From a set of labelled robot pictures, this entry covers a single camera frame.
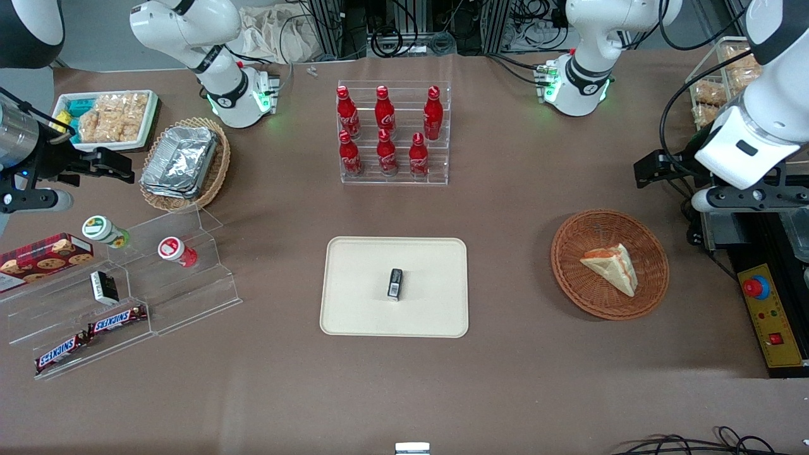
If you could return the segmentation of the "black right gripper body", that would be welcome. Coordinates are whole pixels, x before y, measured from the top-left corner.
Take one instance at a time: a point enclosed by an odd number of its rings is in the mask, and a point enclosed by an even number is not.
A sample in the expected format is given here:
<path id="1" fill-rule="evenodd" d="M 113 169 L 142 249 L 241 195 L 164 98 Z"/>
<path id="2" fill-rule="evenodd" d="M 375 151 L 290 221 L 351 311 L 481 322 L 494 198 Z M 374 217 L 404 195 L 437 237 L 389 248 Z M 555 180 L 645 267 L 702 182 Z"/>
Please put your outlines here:
<path id="1" fill-rule="evenodd" d="M 76 149 L 72 142 L 50 144 L 40 140 L 24 161 L 24 178 L 57 179 L 63 174 L 95 176 L 93 155 Z"/>

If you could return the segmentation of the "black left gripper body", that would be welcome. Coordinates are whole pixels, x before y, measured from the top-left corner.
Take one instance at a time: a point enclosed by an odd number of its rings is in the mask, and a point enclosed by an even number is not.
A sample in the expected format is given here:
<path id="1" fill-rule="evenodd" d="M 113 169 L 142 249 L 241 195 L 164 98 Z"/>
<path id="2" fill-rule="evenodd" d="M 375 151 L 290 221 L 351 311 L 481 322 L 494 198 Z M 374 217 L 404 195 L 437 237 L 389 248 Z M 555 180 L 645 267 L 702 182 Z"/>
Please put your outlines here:
<path id="1" fill-rule="evenodd" d="M 696 160 L 696 149 L 684 149 L 669 155 L 676 179 L 684 183 L 687 191 L 696 191 L 712 184 L 712 175 Z"/>

